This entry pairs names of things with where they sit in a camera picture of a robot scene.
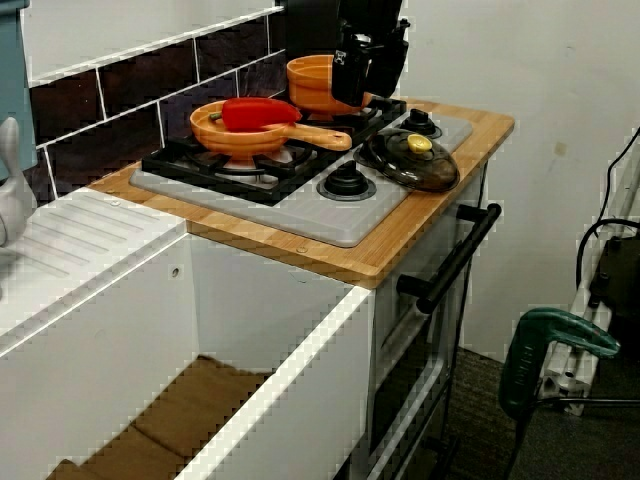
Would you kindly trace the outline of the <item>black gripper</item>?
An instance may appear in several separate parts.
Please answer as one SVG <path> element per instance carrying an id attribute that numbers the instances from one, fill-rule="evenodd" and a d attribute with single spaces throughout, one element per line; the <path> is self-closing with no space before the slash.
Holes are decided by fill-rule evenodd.
<path id="1" fill-rule="evenodd" d="M 339 48 L 332 62 L 332 96 L 352 107 L 364 99 L 370 49 L 370 92 L 388 98 L 396 90 L 409 44 L 406 18 L 364 17 L 340 19 Z"/>

